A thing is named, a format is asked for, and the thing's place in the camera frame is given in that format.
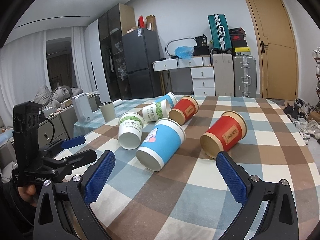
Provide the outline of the person's left hand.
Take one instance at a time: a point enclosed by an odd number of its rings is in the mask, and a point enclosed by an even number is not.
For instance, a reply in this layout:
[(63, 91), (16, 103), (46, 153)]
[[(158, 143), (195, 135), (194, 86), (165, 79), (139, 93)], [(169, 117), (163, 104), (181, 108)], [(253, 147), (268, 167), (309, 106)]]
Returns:
[(31, 206), (36, 207), (37, 202), (35, 201), (36, 187), (34, 185), (28, 185), (18, 188), (20, 197)]

